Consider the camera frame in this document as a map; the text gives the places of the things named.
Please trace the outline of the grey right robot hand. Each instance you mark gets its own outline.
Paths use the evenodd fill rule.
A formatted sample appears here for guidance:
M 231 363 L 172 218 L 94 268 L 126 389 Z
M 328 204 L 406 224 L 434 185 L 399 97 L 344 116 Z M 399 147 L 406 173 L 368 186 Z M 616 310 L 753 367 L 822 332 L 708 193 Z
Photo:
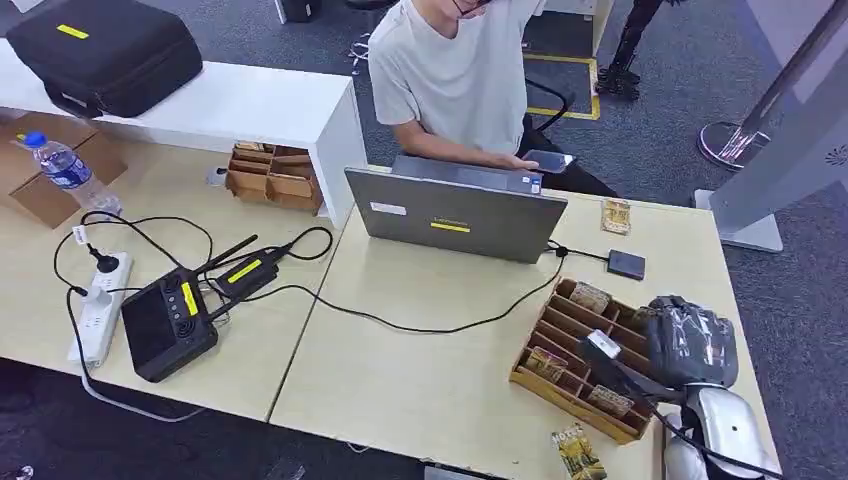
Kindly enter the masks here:
M 739 362 L 730 320 L 677 295 L 654 298 L 635 319 L 659 383 L 680 389 L 692 383 L 729 388 L 736 382 Z

